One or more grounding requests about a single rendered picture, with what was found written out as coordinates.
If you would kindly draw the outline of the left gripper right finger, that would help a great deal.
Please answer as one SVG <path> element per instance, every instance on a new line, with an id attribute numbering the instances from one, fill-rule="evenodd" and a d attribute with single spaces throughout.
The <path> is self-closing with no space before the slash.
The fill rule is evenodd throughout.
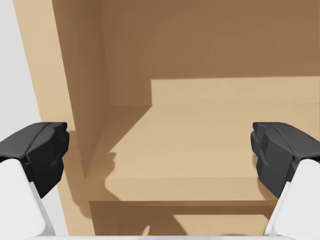
<path id="1" fill-rule="evenodd" d="M 278 201 L 266 236 L 320 236 L 320 141 L 282 122 L 254 122 L 259 181 Z"/>

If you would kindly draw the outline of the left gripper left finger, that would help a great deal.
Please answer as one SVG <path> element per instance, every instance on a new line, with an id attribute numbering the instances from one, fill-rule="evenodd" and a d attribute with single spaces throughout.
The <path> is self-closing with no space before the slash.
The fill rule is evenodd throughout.
<path id="1" fill-rule="evenodd" d="M 0 237 L 55 235 L 42 202 L 62 178 L 66 122 L 37 122 L 0 141 Z"/>

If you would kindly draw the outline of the pale wooden shelf unit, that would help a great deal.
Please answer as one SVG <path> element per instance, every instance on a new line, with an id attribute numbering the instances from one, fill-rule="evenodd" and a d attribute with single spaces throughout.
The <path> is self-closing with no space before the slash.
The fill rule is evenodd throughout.
<path id="1" fill-rule="evenodd" d="M 261 236 L 254 122 L 320 139 L 320 0 L 13 0 L 71 236 Z"/>

